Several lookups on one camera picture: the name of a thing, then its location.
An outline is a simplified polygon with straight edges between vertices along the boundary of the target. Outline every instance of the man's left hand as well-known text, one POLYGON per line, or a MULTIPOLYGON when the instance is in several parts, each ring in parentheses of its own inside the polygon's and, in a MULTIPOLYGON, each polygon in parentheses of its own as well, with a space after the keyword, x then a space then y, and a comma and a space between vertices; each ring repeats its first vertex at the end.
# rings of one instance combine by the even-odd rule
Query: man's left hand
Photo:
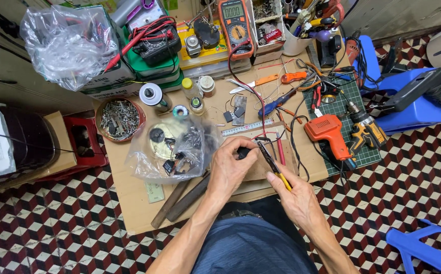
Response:
POLYGON ((248 137, 228 137, 212 156, 210 182, 207 194, 227 202, 241 185, 249 168, 257 161, 259 147, 248 137), (251 149, 247 157, 237 160, 234 155, 239 147, 251 149))

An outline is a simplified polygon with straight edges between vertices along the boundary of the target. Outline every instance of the red plastic stool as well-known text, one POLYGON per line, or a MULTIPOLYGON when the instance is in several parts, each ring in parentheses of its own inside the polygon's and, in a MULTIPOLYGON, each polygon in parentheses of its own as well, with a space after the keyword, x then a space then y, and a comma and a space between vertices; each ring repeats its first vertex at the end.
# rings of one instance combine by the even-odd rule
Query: red plastic stool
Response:
POLYGON ((61 180, 79 171, 83 171, 91 167, 104 166, 109 164, 108 158, 103 153, 102 149, 100 148, 99 142, 97 141, 97 128, 95 127, 95 121, 93 118, 84 119, 63 117, 63 121, 65 122, 65 127, 69 135, 72 150, 75 152, 77 165, 65 171, 46 176, 36 181, 61 180), (93 157, 80 157, 78 155, 77 144, 75 143, 75 138, 73 137, 71 131, 72 127, 74 126, 84 126, 87 129, 87 134, 89 134, 90 146, 92 147, 92 151, 94 152, 93 157))

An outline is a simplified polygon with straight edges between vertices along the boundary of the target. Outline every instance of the workbench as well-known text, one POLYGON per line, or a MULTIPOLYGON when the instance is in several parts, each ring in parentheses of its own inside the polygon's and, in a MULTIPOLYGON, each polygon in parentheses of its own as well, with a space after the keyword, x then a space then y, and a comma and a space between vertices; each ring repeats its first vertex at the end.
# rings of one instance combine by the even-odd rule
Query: workbench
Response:
MULTIPOLYGON (((349 65, 349 61, 345 56, 344 51, 345 49, 342 48, 337 54, 338 60, 344 56, 343 60, 339 64, 339 67, 349 65)), ((288 62, 288 60, 291 59, 290 57, 286 57, 286 56, 283 56, 283 58, 285 62, 288 62)), ((296 58, 300 58, 303 61, 307 61, 307 62, 309 61, 309 57, 305 51, 302 52, 300 55, 296 56, 296 58)), ((256 65, 252 67, 250 71, 238 74, 237 77, 245 83, 249 83, 261 77, 266 77, 276 73, 279 73, 279 77, 281 77, 281 75, 285 73, 285 70, 283 69, 282 65, 272 66, 269 68, 262 68, 269 66, 271 64, 278 64, 278 63, 281 63, 281 59, 256 65)), ((288 69, 288 72, 300 71, 300 69, 297 68, 294 61, 288 62, 286 64, 286 68, 288 69)), ((275 89, 275 85, 271 83, 275 83, 275 82, 273 81, 267 84, 263 84, 261 86, 257 86, 255 87, 255 90, 262 93, 264 88, 269 85, 266 88, 266 91, 264 92, 264 96, 267 96, 275 89)), ((292 83, 292 85, 296 86, 297 83, 298 82, 295 81, 292 83)), ((279 80, 278 80, 278 84, 280 85, 279 86, 280 95, 288 92, 292 88, 291 85, 281 84, 279 80)), ((229 94, 229 91, 232 90, 233 88, 236 88, 237 86, 230 82, 226 82, 223 79, 217 80, 215 86, 216 86, 216 93, 212 97, 204 98, 205 107, 207 109, 210 107, 212 108, 209 109, 206 113, 204 113, 202 117, 211 120, 212 123, 226 124, 226 126, 224 127, 218 127, 219 130, 224 130, 234 127, 230 123, 225 122, 223 112, 225 111, 224 105, 226 101, 232 97, 232 95, 229 94)), ((310 93, 309 95, 306 96, 306 98, 311 99, 312 92, 313 91, 311 89, 308 91, 304 91, 303 93, 298 92, 291 99, 289 99, 283 105, 283 107, 295 111, 297 106, 300 104, 303 96, 306 95, 307 93, 310 93)), ((255 95, 250 94, 248 91, 242 91, 240 92, 240 94, 247 96, 245 123, 248 124, 248 123, 260 121, 258 117, 258 111, 253 108, 254 104, 259 102, 258 98, 255 95)), ((184 96, 181 90, 169 92, 168 96, 172 99, 173 105, 177 105, 177 104, 188 105, 187 98, 184 96)), ((139 98, 130 98, 130 99, 132 99, 134 102, 139 104, 139 106, 143 109, 143 111, 146 114, 146 119, 149 116, 151 117, 151 115, 155 115, 153 112, 153 108, 148 107, 143 103, 141 103, 139 98)), ((285 113, 283 114, 285 120, 289 123, 292 120, 292 117, 285 113)), ((309 116, 309 112, 305 104, 301 105, 301 108, 299 109, 297 114, 309 116)), ((268 117, 274 117, 275 121, 278 121, 276 112, 272 112, 270 115, 268 115, 268 117)), ((309 182, 314 182, 327 178, 329 176, 329 172, 326 168, 326 163, 324 162, 324 159, 315 151, 315 148, 311 140, 305 133, 303 126, 298 123, 295 123, 295 127, 292 134, 294 135, 295 145, 297 146, 297 150, 300 153, 300 158, 302 160, 302 163, 305 165, 305 167, 307 168, 310 174, 309 182)), ((139 180, 138 178, 133 177, 132 170, 130 169, 129 166, 125 165, 125 160, 130 147, 130 142, 111 142, 105 140, 105 146, 109 157, 110 167, 112 171, 112 178, 114 180, 114 187, 116 188, 116 192, 121 204, 121 209, 123 212, 127 233, 138 234, 153 230, 154 228, 151 226, 150 223, 153 220, 154 216, 159 211, 159 209, 163 206, 166 199, 172 193, 173 189, 175 188, 175 185, 163 185, 165 200, 150 204, 147 199, 144 182, 139 180)), ((300 168, 300 176, 302 178, 307 179, 307 175, 305 174, 302 168, 300 168)), ((200 178, 194 178, 190 180, 189 186, 187 187, 187 190, 184 191, 184 194, 187 193, 199 181, 200 178)), ((231 197, 230 201, 249 202, 266 196, 273 195, 274 193, 275 191, 270 187, 266 189, 260 189, 248 193, 234 195, 231 197)), ((199 205, 200 200, 201 198, 196 203, 194 203, 193 206, 190 207, 176 221, 178 222, 189 218, 193 214, 197 206, 199 205)), ((172 224, 171 222, 165 220, 161 227, 169 226, 171 224, 172 224)))

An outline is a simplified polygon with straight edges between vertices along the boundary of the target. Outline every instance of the yellow-handled pliers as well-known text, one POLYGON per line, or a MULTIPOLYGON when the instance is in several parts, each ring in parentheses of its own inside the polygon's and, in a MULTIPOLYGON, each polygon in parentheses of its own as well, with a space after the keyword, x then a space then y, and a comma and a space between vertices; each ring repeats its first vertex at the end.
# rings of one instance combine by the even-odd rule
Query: yellow-handled pliers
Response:
POLYGON ((275 161, 273 161, 273 158, 271 157, 270 153, 266 150, 266 147, 263 145, 263 143, 258 141, 258 146, 260 147, 261 153, 263 154, 264 158, 266 159, 266 162, 268 162, 268 165, 270 165, 273 173, 283 181, 286 189, 288 189, 289 191, 292 191, 292 186, 286 180, 285 176, 283 176, 281 171, 278 169, 277 164, 275 163, 275 161))

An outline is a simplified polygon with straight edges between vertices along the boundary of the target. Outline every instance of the yellow drill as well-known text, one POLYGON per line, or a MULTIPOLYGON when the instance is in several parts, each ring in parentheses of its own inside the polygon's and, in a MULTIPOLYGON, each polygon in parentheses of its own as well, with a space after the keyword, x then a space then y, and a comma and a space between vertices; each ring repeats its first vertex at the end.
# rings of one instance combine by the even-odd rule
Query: yellow drill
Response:
POLYGON ((352 139, 347 143, 349 153, 353 157, 358 154, 364 144, 370 148, 380 148, 386 144, 386 134, 373 117, 352 101, 347 102, 346 106, 354 123, 351 131, 352 139))

